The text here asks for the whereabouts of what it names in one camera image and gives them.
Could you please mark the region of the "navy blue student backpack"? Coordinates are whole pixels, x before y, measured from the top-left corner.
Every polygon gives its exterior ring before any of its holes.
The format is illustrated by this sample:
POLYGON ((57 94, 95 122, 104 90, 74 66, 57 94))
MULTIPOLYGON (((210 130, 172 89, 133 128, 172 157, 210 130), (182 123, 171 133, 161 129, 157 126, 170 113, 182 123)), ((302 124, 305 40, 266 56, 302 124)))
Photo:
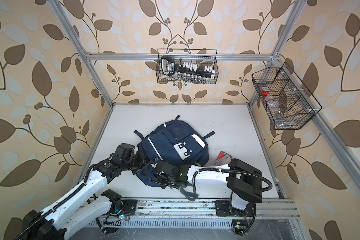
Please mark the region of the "navy blue student backpack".
POLYGON ((176 167, 206 165, 209 161, 206 139, 215 134, 212 131, 202 136, 188 123, 179 120, 179 116, 161 124, 145 137, 137 130, 134 133, 141 139, 138 151, 147 162, 165 161, 176 167))

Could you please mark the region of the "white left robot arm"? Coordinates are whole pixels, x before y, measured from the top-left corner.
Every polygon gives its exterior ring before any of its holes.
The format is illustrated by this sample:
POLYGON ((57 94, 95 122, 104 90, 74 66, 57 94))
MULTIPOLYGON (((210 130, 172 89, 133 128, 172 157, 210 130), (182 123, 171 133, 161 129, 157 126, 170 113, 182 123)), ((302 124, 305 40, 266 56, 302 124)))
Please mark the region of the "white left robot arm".
POLYGON ((30 211, 23 219, 17 240, 68 240, 91 221, 100 222, 103 215, 122 220, 131 208, 120 194, 106 190, 97 198, 96 192, 106 187, 124 171, 136 175, 146 166, 146 158, 135 146, 121 144, 105 160, 89 167, 84 179, 72 190, 40 212, 30 211))

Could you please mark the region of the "red stationery blister pack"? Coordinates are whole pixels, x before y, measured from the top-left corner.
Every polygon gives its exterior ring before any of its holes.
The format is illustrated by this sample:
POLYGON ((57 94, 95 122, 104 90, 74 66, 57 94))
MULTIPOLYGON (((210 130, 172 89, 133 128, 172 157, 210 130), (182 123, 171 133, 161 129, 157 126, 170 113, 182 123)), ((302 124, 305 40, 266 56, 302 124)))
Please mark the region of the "red stationery blister pack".
POLYGON ((217 157, 217 159, 213 162, 213 167, 227 165, 231 162, 232 156, 228 153, 221 151, 217 157))

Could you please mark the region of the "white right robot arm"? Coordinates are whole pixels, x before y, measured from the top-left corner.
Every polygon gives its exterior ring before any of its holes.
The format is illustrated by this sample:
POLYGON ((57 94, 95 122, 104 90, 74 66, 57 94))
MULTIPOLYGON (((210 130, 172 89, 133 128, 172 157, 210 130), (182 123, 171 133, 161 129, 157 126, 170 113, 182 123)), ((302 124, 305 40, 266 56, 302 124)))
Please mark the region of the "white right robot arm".
POLYGON ((197 185, 221 185, 232 191, 231 207, 243 211, 249 203, 263 202, 263 192, 272 189, 273 184, 260 170, 239 159, 232 159, 227 165, 200 167, 183 165, 177 167, 164 161, 150 164, 154 178, 150 179, 161 187, 180 191, 189 201, 195 201, 197 185))

